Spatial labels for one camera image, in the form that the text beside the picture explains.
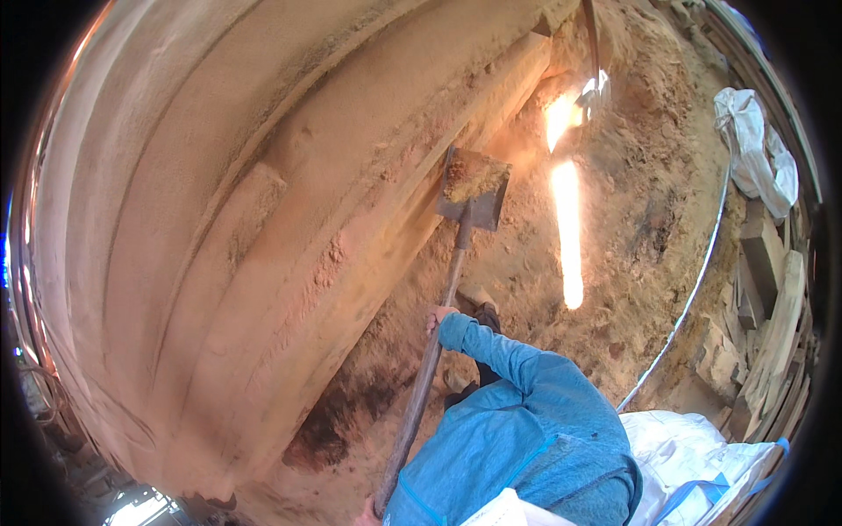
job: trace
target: white bag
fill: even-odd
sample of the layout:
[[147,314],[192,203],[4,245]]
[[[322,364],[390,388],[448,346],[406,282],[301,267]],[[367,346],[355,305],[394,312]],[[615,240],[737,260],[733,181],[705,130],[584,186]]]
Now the white bag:
[[460,526],[576,526],[565,518],[527,501],[515,490],[504,488],[499,495]]
[[775,443],[729,444],[702,415],[669,411],[628,412],[620,415],[631,453],[643,473],[643,495],[629,526],[650,526],[685,483],[687,492],[660,526],[705,526],[737,497],[754,486],[766,455]]
[[[724,88],[713,98],[715,126],[731,152],[731,177],[749,199],[760,197],[776,220],[798,199],[795,159],[767,126],[753,89]],[[771,166],[765,148],[772,156]]]

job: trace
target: blue sweater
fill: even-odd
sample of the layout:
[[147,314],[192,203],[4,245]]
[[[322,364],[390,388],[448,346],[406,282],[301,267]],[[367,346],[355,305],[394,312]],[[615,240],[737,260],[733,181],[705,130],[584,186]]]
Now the blue sweater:
[[505,487],[578,526],[628,523],[643,488],[614,407],[563,356],[448,314],[445,349],[501,380],[445,412],[398,478],[385,526],[458,526]]

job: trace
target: shovel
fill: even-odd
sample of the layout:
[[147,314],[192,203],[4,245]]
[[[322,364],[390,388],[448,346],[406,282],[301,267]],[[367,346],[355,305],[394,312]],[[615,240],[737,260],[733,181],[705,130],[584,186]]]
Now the shovel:
[[[435,211],[447,219],[458,221],[459,231],[456,233],[456,245],[450,256],[450,268],[447,271],[447,282],[440,305],[449,307],[453,303],[465,252],[471,245],[471,229],[475,226],[492,232],[497,231],[511,167],[510,164],[474,151],[462,150],[455,146],[448,148],[441,194]],[[455,185],[454,182],[458,178],[462,184]],[[476,190],[478,195],[472,195],[472,189]],[[429,388],[433,384],[440,355],[441,344],[437,325],[430,334],[427,347],[424,348],[424,357],[415,376],[412,395],[403,413],[394,449],[386,463],[383,482],[375,494],[374,512],[378,518],[383,518],[386,505],[397,486],[397,475],[406,464],[409,448],[412,447],[418,433],[418,425],[427,405]]]

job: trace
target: blue strap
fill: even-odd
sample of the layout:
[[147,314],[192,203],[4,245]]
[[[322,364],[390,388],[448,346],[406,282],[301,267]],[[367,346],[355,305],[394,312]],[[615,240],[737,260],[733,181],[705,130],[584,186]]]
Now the blue strap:
[[[777,442],[775,442],[775,445],[779,445],[784,449],[784,459],[789,456],[789,440],[787,440],[786,437],[778,438]],[[772,473],[771,475],[764,478],[762,481],[757,481],[757,484],[755,484],[754,487],[751,488],[751,491],[749,491],[749,497],[751,497],[755,493],[760,493],[761,491],[766,489],[766,487],[769,484],[771,484],[771,482],[774,479],[775,473]]]
[[659,513],[652,522],[652,526],[656,526],[656,524],[667,518],[667,515],[672,513],[678,506],[681,506],[681,503],[685,501],[685,499],[690,495],[690,492],[697,486],[702,490],[705,497],[707,497],[707,500],[711,501],[712,504],[719,502],[719,499],[722,498],[725,491],[728,491],[728,488],[731,487],[731,485],[728,484],[725,475],[722,473],[717,475],[717,478],[712,481],[685,482],[669,497],[666,504],[664,504],[663,508],[661,508],[661,513]]

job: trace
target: dirt ground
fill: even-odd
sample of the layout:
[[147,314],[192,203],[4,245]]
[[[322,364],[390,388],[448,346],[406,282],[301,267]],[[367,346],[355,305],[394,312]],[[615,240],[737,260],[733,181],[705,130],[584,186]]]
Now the dirt ground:
[[[550,155],[543,108],[581,88],[571,68],[545,79],[483,152],[512,163],[498,232],[476,231],[463,282],[500,305],[503,332],[572,359],[612,404],[651,364],[701,268],[716,220],[727,148],[713,128],[713,97],[725,73],[664,22],[648,3],[598,3],[610,106],[569,130]],[[570,21],[561,31],[576,32]],[[567,310],[549,173],[578,168],[584,302]],[[695,312],[712,306],[736,261],[738,211],[727,202],[711,270],[688,325],[636,409],[666,406],[686,377]],[[274,523],[349,523],[380,481],[424,350],[424,318],[444,284],[456,226],[443,221],[383,304],[266,482],[237,491],[244,516]],[[449,393],[447,368],[477,378],[472,360],[443,353],[413,452],[435,431]]]

